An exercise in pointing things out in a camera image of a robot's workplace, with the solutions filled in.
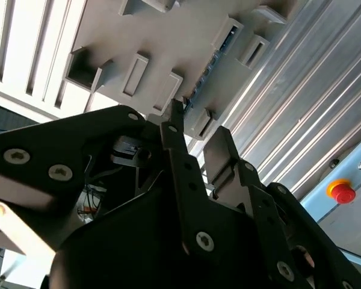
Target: aluminum panel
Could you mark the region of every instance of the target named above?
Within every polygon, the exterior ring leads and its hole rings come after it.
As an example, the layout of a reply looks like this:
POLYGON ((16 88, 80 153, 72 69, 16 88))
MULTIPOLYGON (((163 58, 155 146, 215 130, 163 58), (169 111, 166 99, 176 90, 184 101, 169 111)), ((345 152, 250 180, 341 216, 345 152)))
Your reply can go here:
MULTIPOLYGON (((306 2, 266 53, 216 125, 263 182, 301 198, 361 140, 361 1, 306 2)), ((212 132, 189 145, 200 164, 212 132)))
MULTIPOLYGON (((360 3, 361 1, 344 0, 333 1, 326 6, 299 45, 295 47, 294 53, 279 67, 278 77, 260 91, 258 97, 262 97, 262 100, 244 115, 233 129, 234 139, 240 153, 275 115, 276 108, 286 104, 289 94, 300 85, 310 68, 318 63, 327 47, 334 43, 340 28, 350 22, 360 3)), ((307 105, 303 102, 311 101, 315 97, 317 95, 313 95, 311 98, 301 98, 301 105, 296 109, 304 112, 307 106, 310 106, 310 102, 307 105)))

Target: ventilation slot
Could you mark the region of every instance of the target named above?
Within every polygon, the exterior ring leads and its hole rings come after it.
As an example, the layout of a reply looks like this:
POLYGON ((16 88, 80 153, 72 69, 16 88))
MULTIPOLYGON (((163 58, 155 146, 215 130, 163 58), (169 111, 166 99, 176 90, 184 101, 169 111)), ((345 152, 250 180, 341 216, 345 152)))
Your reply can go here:
POLYGON ((247 60, 246 62, 246 66, 247 67, 250 67, 251 66, 251 63, 253 62, 255 56, 257 55, 257 53, 261 50, 261 48, 263 47, 263 44, 262 43, 259 43, 257 45, 257 48, 254 50, 254 52, 251 54, 251 56, 249 57, 249 59, 247 60))
POLYGON ((36 68, 39 65, 39 61, 40 61, 40 54, 41 54, 40 48, 42 47, 42 45, 45 41, 45 38, 46 38, 47 23, 51 16, 52 2, 53 2, 53 0, 46 1, 45 12, 43 13, 42 24, 40 25, 40 31, 39 31, 39 35, 38 35, 37 43, 36 43, 36 47, 35 47, 35 54, 34 54, 34 58, 32 60, 31 71, 29 72, 29 78, 28 78, 28 82, 26 85, 26 93, 29 95, 32 95, 32 92, 34 90, 34 84, 35 84, 35 79, 36 79, 36 68))
POLYGON ((269 41, 265 40, 261 36, 254 35, 247 49, 239 59, 239 62, 241 62, 242 65, 247 66, 249 69, 253 69, 257 62, 261 59, 268 45, 269 41))
POLYGON ((4 21, 2 25, 0 41, 0 81, 2 81, 2 76, 4 74, 5 57, 7 55, 8 40, 10 38, 11 23, 14 12, 14 2, 15 0, 7 0, 5 5, 4 21))
POLYGON ((126 79, 122 85, 122 93, 128 98, 133 97, 136 89, 138 88, 139 82, 149 64, 149 59, 136 53, 130 68, 127 72, 126 79))

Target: rectangular slot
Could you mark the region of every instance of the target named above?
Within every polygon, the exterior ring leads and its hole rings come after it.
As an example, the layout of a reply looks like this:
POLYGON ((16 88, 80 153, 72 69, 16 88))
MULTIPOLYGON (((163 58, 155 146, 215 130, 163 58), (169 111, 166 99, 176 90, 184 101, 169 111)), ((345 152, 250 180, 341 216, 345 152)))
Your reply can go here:
POLYGON ((239 58, 239 62, 243 66, 253 69, 263 56, 268 45, 269 41, 259 35, 254 35, 242 56, 239 58))
POLYGON ((46 24, 49 22, 49 19, 51 17, 52 2, 53 0, 46 0, 45 12, 43 13, 39 36, 37 38, 35 53, 32 60, 31 71, 29 72, 28 83, 26 85, 26 93, 29 95, 32 95, 34 90, 35 79, 36 79, 36 67, 38 67, 39 65, 40 56, 41 56, 41 47, 43 47, 46 38, 46 32, 47 32, 46 24))
POLYGON ((14 0, 5 1, 4 19, 2 21, 1 39, 0 39, 0 81, 4 74, 5 58, 8 49, 8 40, 10 36, 11 23, 14 10, 14 0))
POLYGON ((171 72, 165 81, 161 93, 159 94, 158 100, 154 105, 154 109, 163 113, 168 103, 174 98, 179 86, 182 84, 182 81, 183 77, 171 72))
POLYGON ((263 44, 260 42, 258 43, 256 49, 253 51, 253 53, 251 54, 251 56, 248 58, 247 62, 246 62, 246 66, 250 67, 251 63, 253 62, 255 56, 257 55, 257 53, 261 50, 263 44))
POLYGON ((149 59, 136 53, 130 68, 127 72, 126 79, 122 85, 122 93, 128 97, 132 97, 138 88, 140 79, 146 70, 149 59))
POLYGON ((226 54, 232 47, 234 41, 240 34, 243 25, 235 19, 227 17, 212 42, 213 47, 226 54))

